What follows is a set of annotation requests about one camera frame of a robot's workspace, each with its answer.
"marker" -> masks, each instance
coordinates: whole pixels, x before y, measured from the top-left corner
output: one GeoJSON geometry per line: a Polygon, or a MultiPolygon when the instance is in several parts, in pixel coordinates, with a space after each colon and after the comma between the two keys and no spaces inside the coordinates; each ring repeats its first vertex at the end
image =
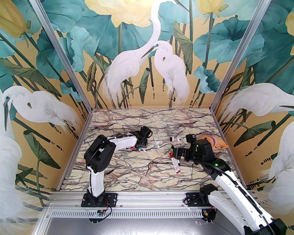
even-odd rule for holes
{"type": "Polygon", "coordinates": [[[178,174],[179,172],[181,172],[178,163],[176,162],[176,159],[172,156],[171,153],[169,153],[170,157],[171,157],[171,161],[173,162],[173,167],[175,168],[176,173],[178,174]]]}

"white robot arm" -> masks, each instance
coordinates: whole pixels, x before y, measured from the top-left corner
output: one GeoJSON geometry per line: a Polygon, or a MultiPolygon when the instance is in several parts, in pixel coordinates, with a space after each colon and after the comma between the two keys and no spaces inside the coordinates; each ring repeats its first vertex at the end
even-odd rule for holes
{"type": "MultiPolygon", "coordinates": [[[[172,156],[178,160],[201,164],[204,171],[212,177],[228,194],[234,204],[230,203],[218,189],[208,184],[200,188],[199,198],[203,205],[214,206],[226,216],[242,235],[285,235],[287,227],[281,219],[274,219],[247,192],[237,180],[230,167],[216,158],[211,144],[207,140],[196,140],[195,135],[186,135],[191,143],[189,149],[173,148],[172,156]]],[[[193,204],[193,198],[184,200],[193,204]]]]}
{"type": "Polygon", "coordinates": [[[104,170],[109,165],[114,152],[131,148],[136,150],[138,148],[146,148],[147,139],[152,136],[152,131],[143,126],[140,131],[133,131],[129,134],[118,134],[115,137],[105,137],[99,135],[91,144],[89,149],[84,154],[86,160],[86,169],[89,171],[89,188],[88,195],[92,201],[103,201],[104,195],[104,170]]]}

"marble surface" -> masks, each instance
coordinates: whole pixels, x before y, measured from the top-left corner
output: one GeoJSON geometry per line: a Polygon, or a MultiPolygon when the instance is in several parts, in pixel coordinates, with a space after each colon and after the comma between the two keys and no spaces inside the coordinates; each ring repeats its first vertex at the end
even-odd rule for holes
{"type": "Polygon", "coordinates": [[[169,157],[171,146],[189,148],[185,135],[219,136],[208,108],[198,109],[121,109],[95,110],[85,139],[67,182],[66,191],[84,191],[89,184],[84,153],[100,134],[112,136],[129,133],[147,126],[153,131],[146,151],[120,150],[114,153],[105,170],[106,191],[198,190],[202,184],[213,183],[202,167],[181,160],[176,173],[169,157]],[[179,137],[181,142],[171,142],[179,137]]]}

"metal base plate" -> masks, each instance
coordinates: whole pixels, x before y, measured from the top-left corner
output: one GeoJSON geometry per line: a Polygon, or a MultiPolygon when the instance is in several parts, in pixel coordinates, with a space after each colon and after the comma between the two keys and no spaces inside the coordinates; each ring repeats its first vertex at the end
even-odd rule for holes
{"type": "MultiPolygon", "coordinates": [[[[117,202],[117,193],[105,193],[103,197],[103,204],[99,207],[107,207],[105,201],[108,202],[108,206],[115,207],[117,202]]],[[[85,193],[83,196],[81,207],[97,207],[97,205],[93,204],[89,198],[88,193],[85,193]]]]}

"painted wall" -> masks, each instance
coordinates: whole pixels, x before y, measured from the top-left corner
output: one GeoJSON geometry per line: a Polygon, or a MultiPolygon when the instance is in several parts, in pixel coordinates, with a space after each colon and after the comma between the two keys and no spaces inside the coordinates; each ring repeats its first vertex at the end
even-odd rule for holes
{"type": "Polygon", "coordinates": [[[93,107],[207,107],[258,1],[180,2],[186,9],[171,0],[42,5],[93,107]],[[157,40],[171,47],[160,43],[157,56],[141,59],[157,40]]]}
{"type": "Polygon", "coordinates": [[[272,1],[215,114],[247,187],[294,234],[294,1],[272,1]]]}
{"type": "Polygon", "coordinates": [[[88,114],[29,1],[0,3],[0,231],[31,234],[88,114]]]}

